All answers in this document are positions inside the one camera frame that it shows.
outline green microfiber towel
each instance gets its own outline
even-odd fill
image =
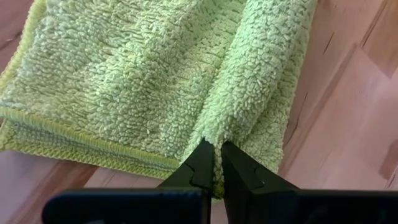
[[[2,150],[166,178],[202,138],[277,171],[314,0],[36,0]]]

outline folded towel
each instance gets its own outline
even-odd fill
[[[1,149],[166,178],[202,138],[277,171],[314,0],[36,0]]]

